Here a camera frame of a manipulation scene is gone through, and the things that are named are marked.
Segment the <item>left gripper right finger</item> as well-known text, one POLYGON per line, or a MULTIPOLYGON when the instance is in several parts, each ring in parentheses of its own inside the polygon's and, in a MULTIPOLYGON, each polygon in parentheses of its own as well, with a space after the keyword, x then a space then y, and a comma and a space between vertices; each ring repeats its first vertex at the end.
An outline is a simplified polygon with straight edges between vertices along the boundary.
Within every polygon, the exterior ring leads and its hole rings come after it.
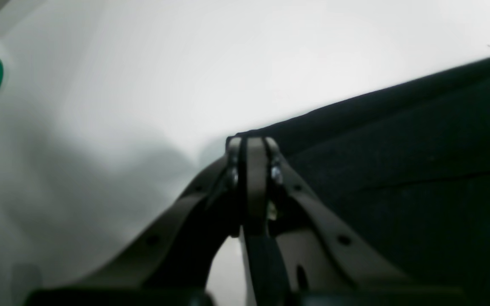
POLYGON ((302 280, 314 290, 382 289, 411 286, 411 278, 385 259, 321 202, 305 180, 266 138, 270 153, 273 203, 279 227, 276 241, 292 286, 302 280))

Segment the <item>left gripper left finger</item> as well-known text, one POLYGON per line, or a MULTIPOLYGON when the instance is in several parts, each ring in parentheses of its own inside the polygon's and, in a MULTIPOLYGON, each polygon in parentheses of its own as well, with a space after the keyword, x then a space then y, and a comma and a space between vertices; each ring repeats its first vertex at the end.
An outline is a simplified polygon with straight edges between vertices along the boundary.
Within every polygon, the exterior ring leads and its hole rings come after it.
POLYGON ((213 259, 245 216, 243 149, 233 137, 225 153, 197 174, 175 203, 108 263, 71 287, 145 291, 204 287, 213 259))

